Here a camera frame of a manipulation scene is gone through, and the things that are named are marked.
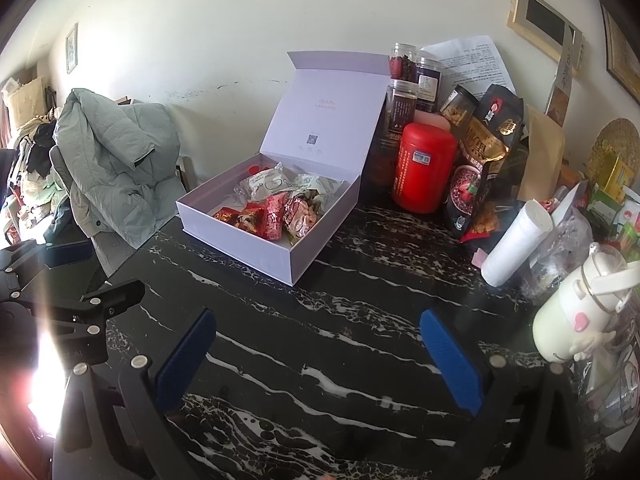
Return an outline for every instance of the silver bolt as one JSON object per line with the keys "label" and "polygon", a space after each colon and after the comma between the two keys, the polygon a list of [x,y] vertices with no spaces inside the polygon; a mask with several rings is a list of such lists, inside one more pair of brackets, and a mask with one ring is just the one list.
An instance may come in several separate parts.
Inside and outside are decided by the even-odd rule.
{"label": "silver bolt", "polygon": [[149,359],[147,359],[145,355],[136,355],[131,360],[131,366],[133,366],[136,370],[139,370],[140,368],[144,368],[148,362]]}
{"label": "silver bolt", "polygon": [[494,368],[504,368],[507,365],[507,359],[500,354],[494,354],[489,357],[489,364]]}
{"label": "silver bolt", "polygon": [[551,373],[556,375],[562,375],[562,372],[564,371],[564,368],[562,368],[560,363],[551,363],[549,365],[549,369],[551,370]]}
{"label": "silver bolt", "polygon": [[76,366],[74,366],[74,373],[76,375],[82,375],[84,374],[87,370],[89,369],[89,367],[87,366],[86,363],[78,363]]}

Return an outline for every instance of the ceiling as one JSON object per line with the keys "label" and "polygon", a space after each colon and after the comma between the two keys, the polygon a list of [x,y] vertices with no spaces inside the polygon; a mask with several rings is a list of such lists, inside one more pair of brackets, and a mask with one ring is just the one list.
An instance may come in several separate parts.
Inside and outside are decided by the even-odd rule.
{"label": "ceiling", "polygon": [[37,0],[0,54],[0,82],[46,56],[82,0]]}

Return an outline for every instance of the bottle handle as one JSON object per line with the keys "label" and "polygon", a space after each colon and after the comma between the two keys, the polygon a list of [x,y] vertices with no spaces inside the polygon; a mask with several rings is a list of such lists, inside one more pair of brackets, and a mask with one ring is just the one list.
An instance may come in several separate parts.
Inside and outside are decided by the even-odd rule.
{"label": "bottle handle", "polygon": [[598,276],[589,283],[593,294],[612,294],[640,284],[640,261],[627,264],[625,270]]}

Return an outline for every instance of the table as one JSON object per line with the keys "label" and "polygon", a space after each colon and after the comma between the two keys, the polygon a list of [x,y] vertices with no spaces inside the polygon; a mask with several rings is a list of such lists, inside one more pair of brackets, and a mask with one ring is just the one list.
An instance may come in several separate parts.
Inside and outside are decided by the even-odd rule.
{"label": "table", "polygon": [[[437,221],[377,197],[354,209],[292,288],[190,237],[174,218],[110,278],[149,288],[140,306],[110,321],[101,366],[114,372],[136,354],[153,358],[188,313],[210,308],[218,336],[170,417],[203,472],[428,478],[470,419],[424,349],[420,314],[446,304],[484,352],[544,362],[533,307],[515,288],[489,290],[470,260]],[[587,444],[589,472],[605,449]]]}

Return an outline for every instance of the box lid flap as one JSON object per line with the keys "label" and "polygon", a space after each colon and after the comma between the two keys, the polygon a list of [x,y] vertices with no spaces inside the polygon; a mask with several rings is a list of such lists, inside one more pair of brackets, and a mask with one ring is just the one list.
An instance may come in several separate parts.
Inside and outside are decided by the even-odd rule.
{"label": "box lid flap", "polygon": [[296,77],[261,153],[361,173],[389,85],[389,58],[359,52],[290,52]]}

